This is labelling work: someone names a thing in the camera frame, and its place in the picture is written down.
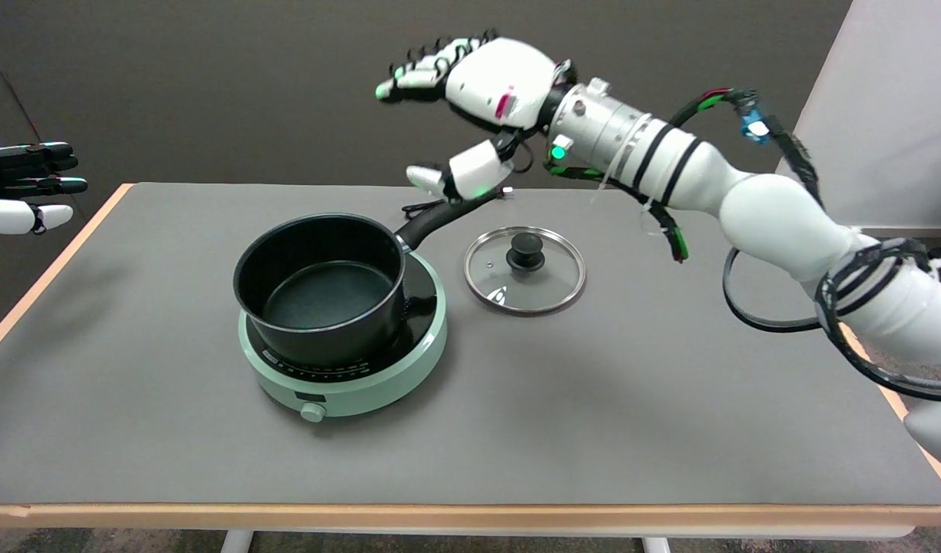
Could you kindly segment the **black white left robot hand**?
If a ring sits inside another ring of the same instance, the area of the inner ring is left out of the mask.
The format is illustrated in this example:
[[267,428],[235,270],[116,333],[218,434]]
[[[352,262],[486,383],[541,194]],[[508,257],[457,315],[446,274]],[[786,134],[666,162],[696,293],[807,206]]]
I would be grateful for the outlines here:
[[65,177],[77,167],[74,148],[65,141],[0,147],[0,234],[41,235],[72,220],[67,204],[33,204],[30,198],[87,191],[80,177]]

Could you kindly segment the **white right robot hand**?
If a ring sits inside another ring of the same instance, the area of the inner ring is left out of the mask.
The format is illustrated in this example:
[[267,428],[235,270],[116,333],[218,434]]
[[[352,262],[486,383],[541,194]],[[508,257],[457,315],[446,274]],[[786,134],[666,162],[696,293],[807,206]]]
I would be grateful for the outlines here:
[[572,60],[554,61],[494,29],[469,38],[442,38],[407,53],[376,86],[382,102],[445,99],[452,108],[495,135],[438,167],[410,165],[408,181],[436,198],[455,203],[497,188],[517,172],[517,147],[551,125],[562,92],[578,81]]

